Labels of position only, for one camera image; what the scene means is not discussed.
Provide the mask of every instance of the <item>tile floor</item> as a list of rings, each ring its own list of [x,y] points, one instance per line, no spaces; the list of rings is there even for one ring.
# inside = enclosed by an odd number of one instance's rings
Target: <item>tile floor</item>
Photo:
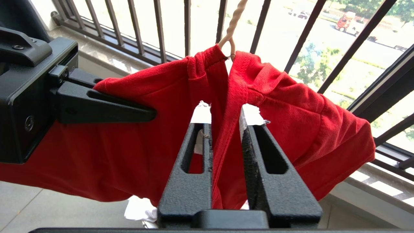
[[[28,233],[41,227],[142,227],[124,218],[128,201],[102,203],[54,191],[0,182],[0,233]],[[376,228],[353,213],[320,202],[320,228]]]

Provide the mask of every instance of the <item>truck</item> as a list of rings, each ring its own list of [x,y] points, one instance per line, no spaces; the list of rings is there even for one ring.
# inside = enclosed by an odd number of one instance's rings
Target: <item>truck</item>
[[[337,22],[335,28],[340,32],[346,32],[354,36],[358,36],[359,32],[362,31],[364,24],[355,21],[355,13],[348,11],[346,12]]]

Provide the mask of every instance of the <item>beige cord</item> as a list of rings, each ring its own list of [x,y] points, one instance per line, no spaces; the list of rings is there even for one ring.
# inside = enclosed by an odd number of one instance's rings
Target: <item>beige cord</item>
[[[241,0],[238,3],[237,9],[233,12],[233,17],[230,20],[229,28],[227,29],[227,34],[219,42],[220,49],[223,48],[223,45],[226,42],[228,42],[228,41],[230,42],[230,48],[231,48],[230,57],[231,57],[232,61],[234,60],[234,56],[236,54],[236,46],[235,46],[234,41],[233,41],[233,34],[234,34],[234,30],[236,29],[237,22],[241,17],[241,13],[243,13],[244,8],[246,7],[246,3],[247,3],[247,0]]]

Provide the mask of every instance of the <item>red garment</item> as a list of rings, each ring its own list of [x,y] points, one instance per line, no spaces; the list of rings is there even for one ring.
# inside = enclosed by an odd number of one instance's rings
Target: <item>red garment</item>
[[[136,195],[157,205],[200,100],[212,104],[214,208],[238,209],[246,200],[238,131],[245,103],[271,121],[267,127],[317,199],[374,158],[367,121],[255,55],[237,52],[230,76],[225,59],[216,45],[99,82],[96,90],[155,108],[157,117],[137,124],[56,122],[26,164],[0,164],[0,180],[99,201]]]

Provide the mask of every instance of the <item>black metal railing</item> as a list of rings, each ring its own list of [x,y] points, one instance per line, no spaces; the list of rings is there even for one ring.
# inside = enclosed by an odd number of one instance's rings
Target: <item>black metal railing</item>
[[[112,46],[121,52],[134,56],[142,61],[152,65],[173,61],[179,59],[166,52],[164,45],[164,31],[162,25],[161,3],[160,0],[154,0],[155,19],[159,39],[159,47],[155,48],[141,39],[140,27],[135,11],[134,0],[128,0],[129,11],[132,25],[135,32],[135,38],[123,35],[118,27],[116,15],[111,0],[105,0],[109,17],[112,22],[112,28],[101,25],[98,21],[91,0],[85,0],[89,9],[92,20],[88,20],[79,15],[73,0],[53,0],[58,13],[53,12],[52,18],[58,25],[62,25],[87,35],[106,45]],[[260,35],[266,20],[267,12],[271,0],[264,0],[263,7],[256,26],[256,31],[252,40],[250,52],[255,53],[258,46]],[[318,0],[308,18],[308,21],[298,39],[298,42],[287,62],[285,71],[289,73],[292,66],[301,51],[309,33],[312,30],[316,19],[321,13],[326,0]],[[323,94],[332,84],[335,78],[342,71],[344,66],[356,53],[363,42],[369,37],[370,33],[377,27],[382,18],[387,14],[396,0],[384,0],[377,9],[373,17],[368,21],[364,29],[360,32],[353,44],[346,51],[342,59],[324,81],[318,93]],[[216,43],[223,37],[224,19],[226,17],[227,0],[220,0],[217,23]],[[184,0],[184,49],[185,55],[190,54],[190,24],[191,24],[191,0]],[[372,85],[361,94],[348,110],[356,116],[365,118],[373,122],[381,114],[386,112],[390,107],[395,105],[399,100],[407,96],[414,90],[414,48],[409,48],[400,58],[397,59]],[[414,154],[403,150],[386,141],[403,130],[414,124],[414,115],[411,115],[390,128],[388,131],[375,138],[377,145],[376,160],[374,164],[395,172],[407,179],[414,181],[414,175],[405,171],[409,167],[414,167]]]

